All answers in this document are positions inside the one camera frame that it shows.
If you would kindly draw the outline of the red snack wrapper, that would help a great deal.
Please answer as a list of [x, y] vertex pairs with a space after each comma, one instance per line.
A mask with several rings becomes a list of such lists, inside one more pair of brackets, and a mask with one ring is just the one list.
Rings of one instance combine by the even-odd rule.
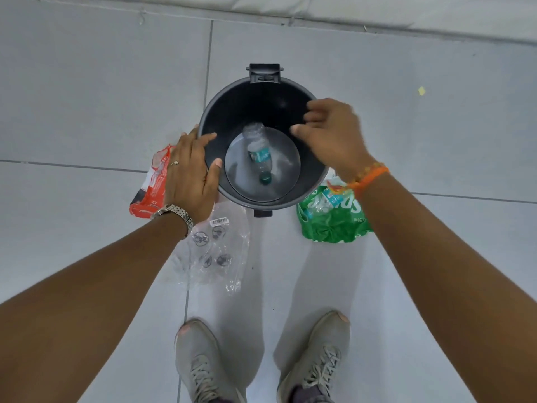
[[167, 168], [173, 148], [174, 146], [169, 144], [153, 155], [144, 183], [129, 205], [130, 215], [150, 219], [164, 206]]

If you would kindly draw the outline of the clear plastic water bottle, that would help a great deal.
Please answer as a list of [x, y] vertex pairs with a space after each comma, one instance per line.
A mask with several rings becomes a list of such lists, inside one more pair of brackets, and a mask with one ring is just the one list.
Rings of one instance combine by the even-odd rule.
[[265, 126], [260, 122], [249, 123], [243, 128], [242, 135], [259, 182], [262, 185], [270, 184], [272, 182], [272, 155]]

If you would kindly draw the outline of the person's left grey sneaker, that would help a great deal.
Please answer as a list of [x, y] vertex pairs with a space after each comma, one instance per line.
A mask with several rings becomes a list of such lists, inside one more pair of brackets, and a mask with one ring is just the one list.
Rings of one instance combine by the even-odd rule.
[[246, 403], [227, 375], [216, 337], [202, 320], [186, 321], [174, 346], [176, 369], [191, 403]]

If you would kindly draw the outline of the person's grey sneaker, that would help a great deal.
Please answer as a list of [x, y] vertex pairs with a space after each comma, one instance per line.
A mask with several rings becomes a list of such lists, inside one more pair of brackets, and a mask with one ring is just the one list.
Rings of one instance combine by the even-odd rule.
[[351, 324], [330, 311], [314, 325], [308, 344], [277, 389], [278, 403], [334, 403], [331, 392], [350, 346]]
[[174, 346], [176, 369], [191, 403], [246, 403], [227, 375], [216, 337], [202, 320], [186, 321]]

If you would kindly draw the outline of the silver wristwatch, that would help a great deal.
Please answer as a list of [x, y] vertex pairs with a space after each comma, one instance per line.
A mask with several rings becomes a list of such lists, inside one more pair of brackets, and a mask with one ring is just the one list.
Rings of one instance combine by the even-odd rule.
[[176, 216], [178, 216], [184, 223], [185, 225], [185, 235], [183, 236], [183, 238], [186, 238], [189, 236], [189, 234], [191, 233], [193, 227], [194, 227], [194, 223], [193, 223], [193, 219], [191, 218], [191, 216], [188, 214], [187, 211], [185, 211], [183, 208], [179, 207], [179, 206], [176, 206], [176, 205], [173, 205], [173, 204], [167, 204], [167, 205], [164, 205], [162, 208], [160, 208], [159, 210], [157, 210], [155, 213], [153, 213], [150, 217], [151, 220], [154, 220], [162, 215], [166, 215], [166, 214], [174, 214]]

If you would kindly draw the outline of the person's right grey sneaker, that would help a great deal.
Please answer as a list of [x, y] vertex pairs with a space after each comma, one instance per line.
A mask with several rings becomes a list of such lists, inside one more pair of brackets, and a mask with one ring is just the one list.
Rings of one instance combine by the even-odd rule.
[[331, 392], [350, 346], [351, 324], [330, 311], [314, 325], [308, 344], [277, 389], [278, 403], [334, 403]]

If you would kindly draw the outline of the clear plastic bag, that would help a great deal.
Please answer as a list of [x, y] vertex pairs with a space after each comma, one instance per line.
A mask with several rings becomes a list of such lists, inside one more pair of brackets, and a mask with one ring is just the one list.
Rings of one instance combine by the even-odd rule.
[[218, 284], [230, 294], [240, 290], [250, 247], [245, 207], [216, 203], [211, 216], [180, 241], [169, 259], [173, 278], [192, 288]]

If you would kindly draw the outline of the person's left hand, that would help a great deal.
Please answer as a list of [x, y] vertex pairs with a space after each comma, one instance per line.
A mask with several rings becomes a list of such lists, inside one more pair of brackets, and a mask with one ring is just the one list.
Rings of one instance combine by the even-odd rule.
[[205, 160], [205, 147], [216, 139], [217, 134], [198, 136], [200, 150], [186, 155], [187, 133], [182, 133], [174, 149], [178, 150], [178, 171], [176, 175], [166, 176], [164, 204], [183, 208], [193, 219], [194, 224], [209, 218], [218, 197], [205, 197], [205, 180], [208, 168]]

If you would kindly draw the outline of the person's right hand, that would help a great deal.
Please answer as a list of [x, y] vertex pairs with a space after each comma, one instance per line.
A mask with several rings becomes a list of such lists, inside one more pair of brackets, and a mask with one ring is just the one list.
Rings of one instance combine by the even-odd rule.
[[376, 160], [368, 152], [354, 109], [346, 104], [344, 113], [308, 113], [305, 123], [323, 129], [320, 144], [307, 144], [325, 166], [336, 171], [346, 183], [358, 182]]

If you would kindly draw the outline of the person's right forearm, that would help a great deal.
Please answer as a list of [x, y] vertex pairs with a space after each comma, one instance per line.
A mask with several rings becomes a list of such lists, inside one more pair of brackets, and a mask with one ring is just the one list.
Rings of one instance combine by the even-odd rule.
[[354, 193], [440, 348], [478, 403], [537, 403], [537, 302], [386, 167]]

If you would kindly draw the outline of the black plastic trash bin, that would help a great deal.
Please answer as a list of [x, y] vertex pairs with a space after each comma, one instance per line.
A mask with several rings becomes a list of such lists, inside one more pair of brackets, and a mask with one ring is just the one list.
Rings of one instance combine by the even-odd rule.
[[[250, 64], [248, 76], [218, 92], [206, 106], [198, 136], [216, 133], [205, 148], [207, 165], [223, 160], [219, 193], [231, 202], [253, 210], [254, 217], [271, 217], [273, 211], [292, 207], [324, 180], [328, 168], [311, 149], [294, 137], [290, 127], [303, 123], [307, 103], [314, 95], [302, 85], [281, 76], [279, 64]], [[272, 182], [262, 185], [246, 151], [245, 125], [265, 126], [272, 155]]]

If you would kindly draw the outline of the green plastic wrapper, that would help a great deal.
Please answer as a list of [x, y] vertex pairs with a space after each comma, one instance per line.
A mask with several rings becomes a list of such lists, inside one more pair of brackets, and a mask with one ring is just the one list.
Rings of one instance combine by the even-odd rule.
[[373, 232], [352, 191], [335, 194], [329, 188], [344, 185], [330, 168], [321, 184], [296, 205], [302, 235], [314, 242], [352, 243]]

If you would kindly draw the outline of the person's left forearm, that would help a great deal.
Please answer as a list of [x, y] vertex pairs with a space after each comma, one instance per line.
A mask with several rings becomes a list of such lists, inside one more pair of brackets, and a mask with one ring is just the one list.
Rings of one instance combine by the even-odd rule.
[[0, 403], [77, 403], [185, 235], [158, 216], [0, 304]]

